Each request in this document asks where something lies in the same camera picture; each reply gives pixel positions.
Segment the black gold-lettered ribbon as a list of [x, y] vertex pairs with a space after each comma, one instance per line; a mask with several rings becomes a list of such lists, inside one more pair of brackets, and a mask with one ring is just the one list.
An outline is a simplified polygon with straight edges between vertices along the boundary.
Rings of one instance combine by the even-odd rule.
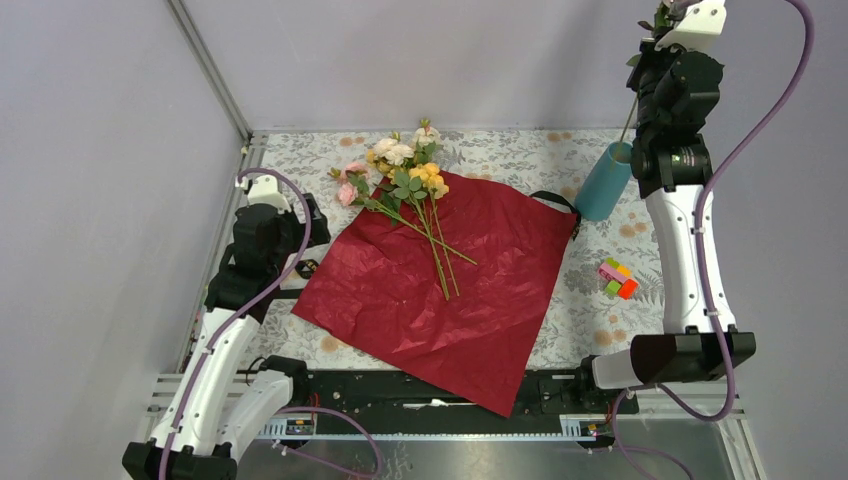
[[[543, 190], [533, 192], [530, 197], [540, 200], [542, 202], [547, 202], [564, 207], [569, 214], [575, 217], [574, 226], [570, 231], [569, 239], [574, 240], [577, 238], [580, 232], [582, 216], [579, 213], [578, 209], [569, 200], [557, 193]], [[315, 259], [300, 260], [297, 262], [294, 272], [301, 279], [308, 281], [314, 275], [318, 267], [319, 262]], [[270, 300], [295, 300], [300, 297], [302, 292], [303, 288], [277, 289], [276, 291], [270, 293], [268, 295], [268, 298]]]

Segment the pink rose stem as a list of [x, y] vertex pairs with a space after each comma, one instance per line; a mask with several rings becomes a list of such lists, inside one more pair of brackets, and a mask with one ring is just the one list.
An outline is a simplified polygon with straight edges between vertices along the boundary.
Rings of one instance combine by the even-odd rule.
[[[657, 33], [656, 33], [657, 30], [662, 30], [663, 28], [670, 27], [671, 24], [673, 23], [673, 20], [671, 19], [671, 17], [673, 16], [672, 10], [675, 8], [675, 4], [676, 4], [675, 0], [661, 1], [660, 4], [658, 5], [658, 7], [656, 8], [655, 12], [654, 12], [653, 19], [652, 20], [640, 20], [640, 21], [637, 22], [637, 25], [641, 29], [649, 31], [651, 33], [651, 36], [653, 38], [656, 38], [657, 37]], [[626, 134], [631, 129], [631, 124], [633, 123], [633, 121], [635, 119], [637, 107], [638, 107], [638, 95], [635, 94], [633, 96], [626, 121], [624, 123], [621, 134], [619, 136], [619, 141], [618, 141], [617, 146], [615, 147], [614, 153], [612, 155], [612, 158], [615, 161], [618, 161], [620, 163], [625, 163], [625, 160], [624, 160], [624, 157], [623, 157], [624, 140], [625, 140]]]
[[[361, 206], [364, 209], [380, 213], [394, 224], [400, 223], [425, 237], [432, 245], [432, 237], [425, 231], [416, 211], [407, 202], [411, 188], [407, 186], [406, 171], [410, 168], [398, 167], [390, 170], [389, 181], [372, 186], [365, 165], [353, 163], [345, 168], [332, 168], [328, 176], [339, 184], [337, 201], [344, 206]], [[448, 245], [454, 255], [472, 265], [476, 263], [468, 255]]]

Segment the cream rose stem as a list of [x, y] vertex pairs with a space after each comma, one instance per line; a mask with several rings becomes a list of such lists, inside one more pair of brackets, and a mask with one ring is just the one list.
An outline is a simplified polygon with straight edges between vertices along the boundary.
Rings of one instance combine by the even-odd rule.
[[[412, 168], [422, 164], [416, 164], [413, 160], [414, 151], [408, 144], [400, 142], [400, 136], [395, 134], [390, 138], [380, 140], [377, 145], [369, 151], [366, 159], [369, 161], [385, 179], [389, 181], [390, 170], [398, 167]], [[431, 246], [432, 255], [436, 267], [434, 254], [440, 254], [441, 248]]]

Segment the red and brown wrapping paper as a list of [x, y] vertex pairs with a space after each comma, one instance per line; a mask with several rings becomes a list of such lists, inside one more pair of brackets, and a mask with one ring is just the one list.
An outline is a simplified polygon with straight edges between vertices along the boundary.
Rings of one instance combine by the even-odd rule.
[[457, 174], [432, 239], [363, 211], [293, 313], [501, 416], [512, 412], [577, 225], [510, 186]]

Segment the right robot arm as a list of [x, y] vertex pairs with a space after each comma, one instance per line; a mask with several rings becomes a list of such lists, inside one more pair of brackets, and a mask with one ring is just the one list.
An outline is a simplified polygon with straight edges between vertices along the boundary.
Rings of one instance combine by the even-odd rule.
[[637, 100], [630, 165], [657, 234], [663, 331], [584, 360], [591, 374], [573, 386], [583, 410], [601, 410], [613, 390], [718, 380], [756, 351], [754, 334], [738, 330], [722, 291], [706, 190], [713, 167], [700, 131], [722, 78], [722, 65], [692, 47], [640, 44], [627, 81]]

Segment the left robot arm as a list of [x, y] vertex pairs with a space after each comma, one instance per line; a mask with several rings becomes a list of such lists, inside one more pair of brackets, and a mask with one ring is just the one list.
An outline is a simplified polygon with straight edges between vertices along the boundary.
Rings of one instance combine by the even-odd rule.
[[241, 356], [280, 284], [304, 251], [329, 242], [326, 216], [310, 193], [300, 220], [285, 197], [249, 194], [235, 212], [232, 240], [208, 285], [198, 344], [149, 440], [131, 442], [122, 466], [132, 479], [233, 479], [246, 448], [277, 409], [296, 411], [310, 385], [302, 361], [271, 357], [231, 408], [228, 390]]

